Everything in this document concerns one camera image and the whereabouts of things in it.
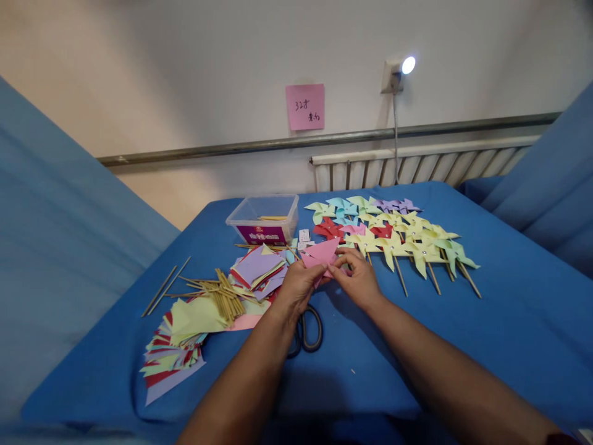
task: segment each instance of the forearm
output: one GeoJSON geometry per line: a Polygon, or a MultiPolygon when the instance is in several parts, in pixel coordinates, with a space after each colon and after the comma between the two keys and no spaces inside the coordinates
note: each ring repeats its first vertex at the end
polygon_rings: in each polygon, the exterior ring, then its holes
{"type": "Polygon", "coordinates": [[[247,444],[266,422],[297,318],[273,304],[197,406],[177,444],[247,444]]]}
{"type": "Polygon", "coordinates": [[[544,444],[559,431],[492,373],[387,299],[367,313],[415,388],[462,443],[544,444]]]}

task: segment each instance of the light bulb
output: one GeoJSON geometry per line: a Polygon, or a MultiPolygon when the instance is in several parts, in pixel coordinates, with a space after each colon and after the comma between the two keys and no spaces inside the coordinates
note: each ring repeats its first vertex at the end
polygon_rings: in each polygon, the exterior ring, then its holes
{"type": "Polygon", "coordinates": [[[403,74],[410,74],[414,67],[416,66],[416,59],[412,56],[408,57],[403,61],[402,64],[402,73],[403,74]]]}

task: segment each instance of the bed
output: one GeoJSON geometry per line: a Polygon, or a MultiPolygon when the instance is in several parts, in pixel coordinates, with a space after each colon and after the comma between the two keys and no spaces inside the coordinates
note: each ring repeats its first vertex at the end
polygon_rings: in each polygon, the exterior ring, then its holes
{"type": "MultiPolygon", "coordinates": [[[[593,282],[504,222],[441,182],[300,195],[297,229],[312,229],[304,206],[330,197],[409,198],[423,217],[462,235],[466,253],[482,267],[470,274],[483,299],[461,276],[451,282],[435,267],[442,295],[409,264],[397,274],[373,254],[386,296],[438,335],[470,354],[521,396],[565,428],[593,418],[593,282]]],[[[22,409],[39,424],[101,425],[172,443],[197,402],[236,354],[249,331],[212,335],[207,364],[145,407],[142,353],[171,301],[141,318],[173,265],[192,256],[183,275],[213,278],[245,253],[225,218],[240,199],[210,203],[141,278],[103,316],[22,409]]],[[[183,290],[177,282],[171,292],[183,290]]],[[[289,360],[274,415],[390,413],[421,408],[377,329],[336,286],[312,297],[324,322],[316,353],[289,360]]]]}

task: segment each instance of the scissors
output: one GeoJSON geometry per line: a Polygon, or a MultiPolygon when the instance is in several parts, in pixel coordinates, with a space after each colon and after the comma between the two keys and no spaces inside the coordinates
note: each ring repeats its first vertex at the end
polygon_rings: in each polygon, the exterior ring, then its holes
{"type": "Polygon", "coordinates": [[[296,324],[296,329],[295,329],[296,346],[294,349],[291,349],[290,351],[288,351],[287,358],[296,357],[298,355],[298,353],[301,352],[301,348],[304,349],[306,352],[317,351],[321,347],[322,340],[323,340],[323,323],[321,323],[321,317],[319,316],[319,312],[317,312],[313,306],[307,305],[307,307],[305,308],[305,312],[303,312],[303,314],[299,317],[298,323],[296,324]],[[305,314],[307,312],[311,312],[313,314],[313,316],[317,320],[317,326],[319,329],[319,334],[317,335],[317,340],[315,340],[315,343],[313,343],[313,344],[310,344],[307,341],[307,322],[305,320],[305,314]]]}

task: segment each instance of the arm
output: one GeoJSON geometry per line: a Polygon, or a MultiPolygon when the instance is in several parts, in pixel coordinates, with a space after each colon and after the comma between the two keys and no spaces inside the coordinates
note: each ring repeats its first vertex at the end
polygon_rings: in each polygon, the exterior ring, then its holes
{"type": "Polygon", "coordinates": [[[343,253],[330,272],[377,324],[415,388],[462,443],[545,444],[560,429],[506,384],[451,343],[388,301],[374,270],[355,249],[343,253]],[[352,277],[338,272],[348,263],[352,277]]]}
{"type": "Polygon", "coordinates": [[[272,410],[288,349],[313,283],[327,269],[288,268],[274,304],[206,393],[177,440],[189,444],[255,443],[272,410]]]}

